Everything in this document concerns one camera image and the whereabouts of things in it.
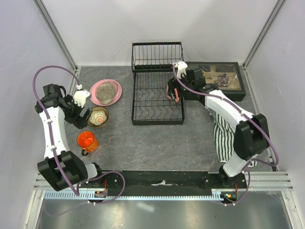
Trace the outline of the small green patterned bowl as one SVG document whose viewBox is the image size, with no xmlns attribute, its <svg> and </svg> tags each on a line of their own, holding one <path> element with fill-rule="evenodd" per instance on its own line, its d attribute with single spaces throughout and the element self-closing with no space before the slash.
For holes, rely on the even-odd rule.
<svg viewBox="0 0 305 229">
<path fill-rule="evenodd" d="M 92 111 L 89 117 L 89 122 L 95 126 L 100 126 L 107 120 L 107 115 L 104 110 Z"/>
</svg>

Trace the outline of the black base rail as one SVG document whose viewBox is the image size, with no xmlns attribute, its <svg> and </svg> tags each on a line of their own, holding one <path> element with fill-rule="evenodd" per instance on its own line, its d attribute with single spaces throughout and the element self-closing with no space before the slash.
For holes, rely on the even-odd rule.
<svg viewBox="0 0 305 229">
<path fill-rule="evenodd" d="M 132 171 L 81 183 L 81 188 L 106 188 L 107 196 L 173 197 L 207 196 L 213 189 L 239 190 L 247 187 L 244 174 L 224 178 L 218 172 L 206 171 Z"/>
</svg>

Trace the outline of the dark floral fabric piece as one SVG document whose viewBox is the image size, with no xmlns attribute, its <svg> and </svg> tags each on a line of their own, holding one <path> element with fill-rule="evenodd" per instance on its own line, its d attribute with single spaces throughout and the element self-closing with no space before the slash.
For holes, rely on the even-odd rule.
<svg viewBox="0 0 305 229">
<path fill-rule="evenodd" d="M 228 74 L 224 73 L 217 76 L 217 80 L 214 82 L 218 87 L 228 87 L 230 83 L 230 77 Z"/>
</svg>

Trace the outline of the black compartment display box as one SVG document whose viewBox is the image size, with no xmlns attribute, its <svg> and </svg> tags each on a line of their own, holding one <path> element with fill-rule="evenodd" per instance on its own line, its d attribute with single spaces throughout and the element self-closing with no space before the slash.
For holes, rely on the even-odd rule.
<svg viewBox="0 0 305 229">
<path fill-rule="evenodd" d="M 216 85 L 229 99 L 240 102 L 246 96 L 241 70 L 237 62 L 187 62 L 195 71 L 191 77 Z"/>
</svg>

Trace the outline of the pink patterned bowl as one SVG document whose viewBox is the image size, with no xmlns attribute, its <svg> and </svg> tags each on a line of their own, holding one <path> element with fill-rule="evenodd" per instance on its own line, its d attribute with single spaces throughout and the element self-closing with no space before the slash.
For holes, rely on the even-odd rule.
<svg viewBox="0 0 305 229">
<path fill-rule="evenodd" d="M 101 107 L 101 106 L 97 106 L 97 107 L 94 107 L 94 108 L 91 109 L 91 111 L 98 111 L 98 110 L 104 110 L 104 111 L 105 111 L 105 113 L 106 113 L 106 115 L 107 115 L 107 120 L 106 120 L 106 122 L 103 123 L 102 125 L 100 125 L 100 126 L 95 126 L 95 125 L 93 125 L 92 123 L 90 123 L 90 122 L 89 122 L 89 119 L 88 119 L 88 125 L 91 126 L 91 127 L 94 127 L 94 128 L 102 128 L 102 127 L 104 127 L 104 126 L 107 124 L 107 122 L 109 121 L 109 112 L 108 112 L 108 110 L 107 110 L 106 108 L 104 108 L 104 107 Z"/>
</svg>

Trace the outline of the pink mug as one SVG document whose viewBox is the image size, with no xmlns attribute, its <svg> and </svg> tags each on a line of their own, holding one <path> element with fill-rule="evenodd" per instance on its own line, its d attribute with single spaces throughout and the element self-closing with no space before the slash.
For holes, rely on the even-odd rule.
<svg viewBox="0 0 305 229">
<path fill-rule="evenodd" d="M 179 93 L 175 85 L 167 84 L 166 96 L 170 100 L 174 100 L 176 103 L 180 101 Z"/>
</svg>

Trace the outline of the orange mug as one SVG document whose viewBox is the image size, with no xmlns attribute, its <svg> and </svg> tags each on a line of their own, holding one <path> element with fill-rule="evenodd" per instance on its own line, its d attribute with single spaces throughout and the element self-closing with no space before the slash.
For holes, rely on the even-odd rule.
<svg viewBox="0 0 305 229">
<path fill-rule="evenodd" d="M 82 148 L 81 155 L 87 156 L 89 153 L 95 151 L 99 142 L 91 131 L 83 131 L 77 137 L 77 144 Z"/>
</svg>

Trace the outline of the pink plate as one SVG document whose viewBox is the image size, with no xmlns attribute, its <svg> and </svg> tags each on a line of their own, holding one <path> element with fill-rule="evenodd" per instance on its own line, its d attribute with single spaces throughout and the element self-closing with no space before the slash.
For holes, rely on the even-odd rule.
<svg viewBox="0 0 305 229">
<path fill-rule="evenodd" d="M 101 103 L 98 98 L 96 97 L 96 90 L 98 89 L 98 87 L 100 85 L 102 85 L 103 83 L 111 83 L 114 88 L 116 89 L 116 95 L 114 96 L 114 98 L 112 99 L 111 102 L 107 103 L 107 104 L 103 104 Z M 91 101 L 95 104 L 95 105 L 98 105 L 98 106 L 110 106 L 114 103 L 116 103 L 121 95 L 122 95 L 122 87 L 121 85 L 116 81 L 116 80 L 112 80 L 112 79 L 103 79 L 103 80 L 100 80 L 98 82 L 96 82 L 90 89 L 90 93 L 91 93 Z"/>
</svg>

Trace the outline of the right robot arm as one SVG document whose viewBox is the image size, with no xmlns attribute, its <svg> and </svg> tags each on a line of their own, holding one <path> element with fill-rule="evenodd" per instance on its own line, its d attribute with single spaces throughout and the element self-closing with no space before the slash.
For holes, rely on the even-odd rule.
<svg viewBox="0 0 305 229">
<path fill-rule="evenodd" d="M 201 70 L 183 61 L 172 66 L 174 77 L 168 81 L 167 97 L 178 102 L 194 99 L 204 105 L 214 119 L 214 140 L 223 163 L 218 176 L 222 187 L 235 183 L 235 176 L 255 166 L 257 156 L 270 147 L 267 119 L 253 114 L 229 99 L 214 83 L 207 83 Z"/>
</svg>

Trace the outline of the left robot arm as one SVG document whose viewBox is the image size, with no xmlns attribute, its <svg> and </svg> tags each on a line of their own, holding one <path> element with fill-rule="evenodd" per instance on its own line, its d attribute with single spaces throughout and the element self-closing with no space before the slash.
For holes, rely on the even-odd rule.
<svg viewBox="0 0 305 229">
<path fill-rule="evenodd" d="M 105 177 L 96 163 L 85 164 L 69 148 L 65 123 L 83 129 L 88 125 L 92 110 L 81 112 L 90 97 L 87 90 L 77 90 L 69 95 L 63 86 L 49 84 L 43 87 L 44 96 L 37 101 L 45 134 L 44 160 L 37 164 L 38 171 L 56 191 L 61 191 L 88 180 L 93 187 L 101 187 Z"/>
</svg>

